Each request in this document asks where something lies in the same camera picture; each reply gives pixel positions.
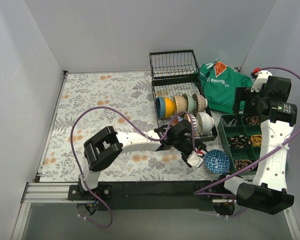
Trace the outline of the cream ceramic bowl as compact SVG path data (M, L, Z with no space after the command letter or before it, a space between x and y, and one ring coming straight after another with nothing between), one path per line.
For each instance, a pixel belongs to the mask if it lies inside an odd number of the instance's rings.
M187 100L181 95L173 96L174 114L185 112L188 109Z

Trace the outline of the cream bowl with blue pattern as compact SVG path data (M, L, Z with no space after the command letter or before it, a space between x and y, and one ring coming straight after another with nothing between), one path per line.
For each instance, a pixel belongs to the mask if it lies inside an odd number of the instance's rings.
M198 132L198 120L193 114L185 114L183 117L185 120L187 120L190 123L193 123L193 131L194 135Z

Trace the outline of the white ribbed bowl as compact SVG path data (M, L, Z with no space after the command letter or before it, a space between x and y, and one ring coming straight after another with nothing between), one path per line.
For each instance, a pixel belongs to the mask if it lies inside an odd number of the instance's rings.
M207 135L212 131L215 123L214 119L209 114L206 112L198 112L196 114L196 119L198 122L198 132L200 135Z

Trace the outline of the cream bowl with yellow stripe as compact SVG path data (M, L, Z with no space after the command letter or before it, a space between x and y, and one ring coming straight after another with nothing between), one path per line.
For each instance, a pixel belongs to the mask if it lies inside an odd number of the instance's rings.
M174 114L176 110L176 106L175 103L170 98L164 97L163 99L165 104L164 118L167 119Z

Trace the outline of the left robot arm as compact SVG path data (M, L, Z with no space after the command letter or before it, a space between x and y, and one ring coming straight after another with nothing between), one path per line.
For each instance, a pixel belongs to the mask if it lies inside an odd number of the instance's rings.
M85 200L96 196L101 171L107 169L120 154L138 151L159 152L175 148L188 167L199 168L207 153L200 140L192 141L191 123L181 121L174 126L161 126L140 133L115 131L107 126L84 143L86 164L79 177L79 194Z

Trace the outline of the orange patterned bowl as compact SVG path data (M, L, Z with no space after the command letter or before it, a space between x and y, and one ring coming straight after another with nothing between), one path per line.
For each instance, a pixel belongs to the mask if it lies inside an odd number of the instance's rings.
M176 124L180 123L181 121L183 121L184 118L182 116L177 116L172 122L171 122L171 126L175 126Z

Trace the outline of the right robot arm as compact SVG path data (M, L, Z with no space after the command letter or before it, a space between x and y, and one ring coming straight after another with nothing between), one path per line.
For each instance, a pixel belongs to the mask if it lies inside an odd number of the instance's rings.
M270 215L294 204L295 197L287 193L286 184L289 147L285 141L297 121L297 106L287 102L291 87L289 78L269 75L258 76L252 87L236 89L233 112L238 112L244 101L243 112L260 118L260 158L251 182L234 176L218 184L216 192L220 198L234 194L239 206Z

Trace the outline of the black wire dish rack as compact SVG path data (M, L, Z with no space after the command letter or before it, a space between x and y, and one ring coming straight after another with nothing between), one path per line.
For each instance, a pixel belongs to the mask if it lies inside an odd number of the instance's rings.
M192 49L151 52L149 53L149 63L155 108L157 97L169 98L172 101L173 96L182 96L182 94L190 96L200 94L206 97L200 81L200 67ZM212 116L208 105L202 112ZM196 112L196 109L189 113L197 118L198 112ZM158 126L168 125L174 115L171 115L169 118L157 118ZM213 142L217 135L214 124L211 132L206 135L200 135L197 129L195 138L207 144Z

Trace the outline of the brown patterned bowl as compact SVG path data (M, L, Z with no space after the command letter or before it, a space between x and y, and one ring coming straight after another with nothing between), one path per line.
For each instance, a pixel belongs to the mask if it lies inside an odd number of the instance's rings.
M208 100L201 94L194 93L192 95L196 103L195 112L203 112L208 106Z

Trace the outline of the mint green bowl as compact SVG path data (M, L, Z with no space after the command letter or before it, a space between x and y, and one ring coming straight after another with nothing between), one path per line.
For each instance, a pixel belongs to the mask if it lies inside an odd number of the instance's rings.
M187 102L187 111L189 113L193 113L196 109L196 101L192 98L191 95L186 93L182 94L182 97L184 97Z

